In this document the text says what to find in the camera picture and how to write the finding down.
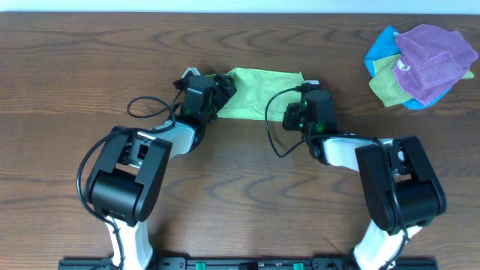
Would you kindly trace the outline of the light green microfiber cloth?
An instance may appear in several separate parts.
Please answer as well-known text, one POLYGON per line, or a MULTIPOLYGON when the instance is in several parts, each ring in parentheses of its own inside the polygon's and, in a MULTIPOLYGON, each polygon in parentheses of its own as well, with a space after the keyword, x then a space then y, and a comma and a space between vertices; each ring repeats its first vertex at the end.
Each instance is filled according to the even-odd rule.
POLYGON ((300 86, 302 72, 287 73, 235 67, 226 73, 234 80, 237 92, 217 113, 219 118, 263 120, 268 101, 283 90, 300 86))

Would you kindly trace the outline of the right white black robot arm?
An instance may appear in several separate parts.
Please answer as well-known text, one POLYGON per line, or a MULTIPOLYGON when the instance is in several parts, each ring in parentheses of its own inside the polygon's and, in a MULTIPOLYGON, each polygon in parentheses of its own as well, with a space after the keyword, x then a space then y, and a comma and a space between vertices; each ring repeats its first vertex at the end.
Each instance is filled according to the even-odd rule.
POLYGON ((371 222, 352 255, 357 269, 393 269, 410 239, 446 211, 446 195, 419 139, 343 133, 331 105, 291 103, 283 129, 300 131, 312 158, 359 173, 371 222))

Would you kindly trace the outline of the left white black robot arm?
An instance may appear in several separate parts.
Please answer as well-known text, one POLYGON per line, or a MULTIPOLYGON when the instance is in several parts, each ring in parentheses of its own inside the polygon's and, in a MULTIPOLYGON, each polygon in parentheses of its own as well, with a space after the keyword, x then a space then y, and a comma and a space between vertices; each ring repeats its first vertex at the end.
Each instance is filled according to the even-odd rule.
POLYGON ((114 254, 100 269, 146 269, 153 257, 147 219, 158 200, 170 158, 193 151, 206 125, 237 92, 224 74, 189 67, 173 83, 185 95, 166 104, 168 119, 151 129, 116 126, 96 142, 76 174, 79 201, 109 230, 114 254))

